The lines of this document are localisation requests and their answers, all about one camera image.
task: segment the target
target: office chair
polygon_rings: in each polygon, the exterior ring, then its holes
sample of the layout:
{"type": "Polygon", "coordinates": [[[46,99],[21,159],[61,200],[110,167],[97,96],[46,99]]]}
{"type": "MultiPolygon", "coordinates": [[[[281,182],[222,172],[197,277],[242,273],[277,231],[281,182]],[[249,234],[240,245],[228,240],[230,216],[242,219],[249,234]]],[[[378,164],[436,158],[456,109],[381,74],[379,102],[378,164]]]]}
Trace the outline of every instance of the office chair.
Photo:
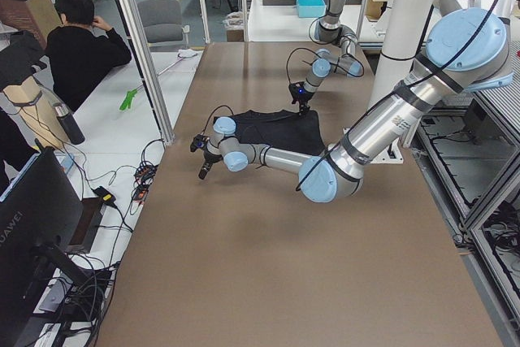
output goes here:
{"type": "Polygon", "coordinates": [[[145,28],[149,46],[171,45],[182,41],[188,47],[189,25],[182,25],[180,3],[177,0],[144,0],[137,9],[145,28]]]}

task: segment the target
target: person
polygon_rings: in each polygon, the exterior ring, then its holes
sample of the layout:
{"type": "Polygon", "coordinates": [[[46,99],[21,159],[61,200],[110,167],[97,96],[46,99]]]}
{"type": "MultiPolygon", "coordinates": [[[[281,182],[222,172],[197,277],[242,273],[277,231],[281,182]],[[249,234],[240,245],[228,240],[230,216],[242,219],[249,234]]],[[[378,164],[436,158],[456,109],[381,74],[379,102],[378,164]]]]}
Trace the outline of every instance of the person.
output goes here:
{"type": "Polygon", "coordinates": [[[9,115],[0,108],[0,165],[2,165],[2,172],[0,172],[0,194],[2,194],[9,185],[9,177],[6,173],[7,162],[16,170],[20,171],[25,163],[37,151],[31,148],[26,142],[22,132],[16,126],[9,115]]]}
{"type": "Polygon", "coordinates": [[[63,26],[49,33],[45,54],[54,92],[76,111],[113,67],[128,63],[132,56],[114,28],[94,15],[92,0],[56,0],[54,7],[63,26]],[[95,37],[93,28],[106,36],[95,37]]]}

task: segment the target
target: computer monitor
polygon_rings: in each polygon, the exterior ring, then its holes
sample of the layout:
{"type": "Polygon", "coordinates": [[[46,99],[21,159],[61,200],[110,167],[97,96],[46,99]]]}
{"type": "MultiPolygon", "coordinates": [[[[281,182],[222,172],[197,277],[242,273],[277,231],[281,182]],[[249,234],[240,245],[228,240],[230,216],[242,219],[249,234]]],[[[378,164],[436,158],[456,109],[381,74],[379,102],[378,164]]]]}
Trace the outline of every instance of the computer monitor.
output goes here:
{"type": "Polygon", "coordinates": [[[54,150],[28,162],[0,202],[0,345],[18,340],[56,268],[38,250],[65,251],[83,206],[54,150]]]}

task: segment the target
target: black shirt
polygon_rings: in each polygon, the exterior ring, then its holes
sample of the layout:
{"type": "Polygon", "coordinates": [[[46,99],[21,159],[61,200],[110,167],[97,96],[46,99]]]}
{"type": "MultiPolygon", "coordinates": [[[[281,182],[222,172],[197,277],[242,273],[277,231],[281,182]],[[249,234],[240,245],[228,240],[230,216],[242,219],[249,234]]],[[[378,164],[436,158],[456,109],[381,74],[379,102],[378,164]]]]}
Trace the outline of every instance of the black shirt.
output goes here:
{"type": "Polygon", "coordinates": [[[47,37],[45,54],[50,60],[54,92],[75,111],[113,67],[132,56],[114,29],[107,37],[95,37],[76,26],[54,29],[47,37]]]}

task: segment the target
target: blue box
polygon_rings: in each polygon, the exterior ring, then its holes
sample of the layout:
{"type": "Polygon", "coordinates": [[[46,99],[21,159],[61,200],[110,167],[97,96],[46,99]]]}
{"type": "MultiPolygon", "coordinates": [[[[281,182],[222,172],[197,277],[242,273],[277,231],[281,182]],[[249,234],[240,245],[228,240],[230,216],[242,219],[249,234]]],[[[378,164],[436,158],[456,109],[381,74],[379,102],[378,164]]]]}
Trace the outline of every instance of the blue box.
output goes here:
{"type": "Polygon", "coordinates": [[[296,9],[300,18],[319,18],[325,15],[323,0],[296,0],[296,9]]]}

